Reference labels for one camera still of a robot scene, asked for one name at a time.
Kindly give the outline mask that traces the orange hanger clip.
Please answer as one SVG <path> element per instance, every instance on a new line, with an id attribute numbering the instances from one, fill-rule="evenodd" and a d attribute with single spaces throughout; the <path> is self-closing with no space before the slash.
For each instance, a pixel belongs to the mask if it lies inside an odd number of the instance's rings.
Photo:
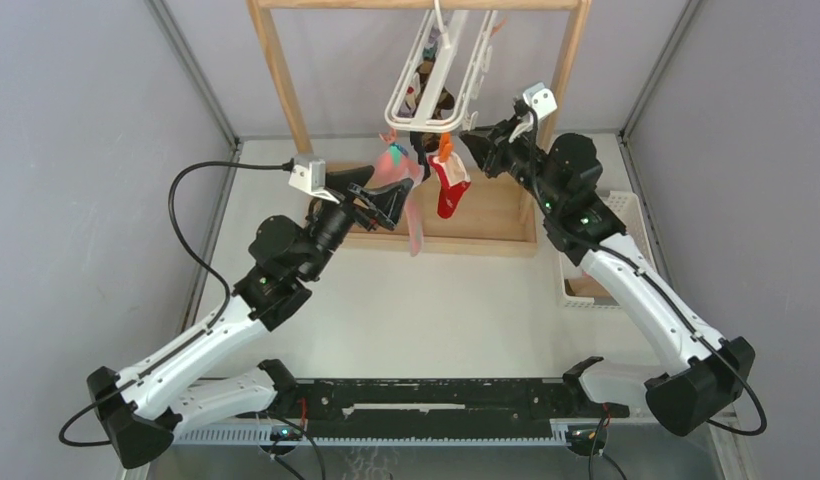
<path id="1" fill-rule="evenodd" d="M 444 164 L 446 163 L 453 152 L 453 144 L 451 140 L 450 133 L 443 133 L 440 135 L 439 146 L 438 146 L 438 163 Z"/>

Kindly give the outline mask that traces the white perforated plastic basket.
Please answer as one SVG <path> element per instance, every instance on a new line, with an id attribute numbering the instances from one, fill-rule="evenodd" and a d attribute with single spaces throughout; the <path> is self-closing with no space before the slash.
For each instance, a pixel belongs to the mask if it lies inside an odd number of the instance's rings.
<path id="1" fill-rule="evenodd" d="M 640 200 L 632 192 L 611 191 L 599 199 L 624 225 L 622 234 L 612 233 L 600 242 L 600 249 L 590 249 L 574 264 L 560 253 L 557 279 L 558 305 L 564 309 L 618 310 L 654 317 L 659 295 L 648 283 L 658 274 L 649 243 Z M 589 275 L 597 280 L 611 298 L 573 297 L 566 293 L 567 278 Z"/>

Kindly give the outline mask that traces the red snowflake sock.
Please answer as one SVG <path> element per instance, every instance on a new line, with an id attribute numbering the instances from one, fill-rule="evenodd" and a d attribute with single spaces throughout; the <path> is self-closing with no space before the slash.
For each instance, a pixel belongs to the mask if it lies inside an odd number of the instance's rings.
<path id="1" fill-rule="evenodd" d="M 471 186 L 471 177 L 461 157 L 451 152 L 446 159 L 430 155 L 428 163 L 440 183 L 437 214 L 442 219 L 451 218 Z"/>

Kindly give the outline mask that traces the white plastic clip hanger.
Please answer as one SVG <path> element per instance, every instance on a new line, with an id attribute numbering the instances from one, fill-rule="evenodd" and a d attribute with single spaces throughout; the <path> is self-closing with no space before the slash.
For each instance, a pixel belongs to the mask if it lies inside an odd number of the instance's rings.
<path id="1" fill-rule="evenodd" d="M 389 127 L 438 134 L 475 127 L 478 113 L 470 104 L 489 71 L 499 12 L 484 12 L 461 82 L 452 88 L 447 82 L 471 15 L 470 10 L 446 11 L 439 1 L 425 12 L 384 110 Z"/>

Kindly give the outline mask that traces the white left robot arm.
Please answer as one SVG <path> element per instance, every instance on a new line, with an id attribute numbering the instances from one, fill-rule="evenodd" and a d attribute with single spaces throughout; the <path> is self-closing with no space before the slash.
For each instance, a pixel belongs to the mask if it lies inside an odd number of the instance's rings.
<path id="1" fill-rule="evenodd" d="M 238 377 L 197 381 L 239 348 L 272 332 L 311 297 L 317 281 L 353 226 L 395 229 L 415 186 L 404 177 L 377 188 L 371 165 L 329 172 L 304 224 L 274 215 L 248 247 L 253 267 L 225 285 L 219 307 L 157 352 L 116 371 L 87 378 L 92 407 L 121 465 L 134 469 L 164 453 L 183 434 L 245 413 L 291 414 L 299 394 L 279 360 L 264 360 Z"/>

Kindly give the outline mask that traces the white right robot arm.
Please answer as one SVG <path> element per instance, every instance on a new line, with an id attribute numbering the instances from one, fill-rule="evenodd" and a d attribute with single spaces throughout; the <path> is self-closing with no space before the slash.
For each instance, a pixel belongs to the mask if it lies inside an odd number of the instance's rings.
<path id="1" fill-rule="evenodd" d="M 759 416 L 750 433 L 764 433 L 767 417 L 748 383 L 753 347 L 701 319 L 645 259 L 596 191 L 603 166 L 593 140 L 566 133 L 543 149 L 537 111 L 523 101 L 514 110 L 513 117 L 462 131 L 459 139 L 487 177 L 508 174 L 527 191 L 551 244 L 610 294 L 659 361 L 645 367 L 593 356 L 576 364 L 564 376 L 568 410 L 588 416 L 605 403 L 645 408 L 676 436 L 703 424 L 739 435 L 741 429 L 715 417 L 748 394 Z"/>

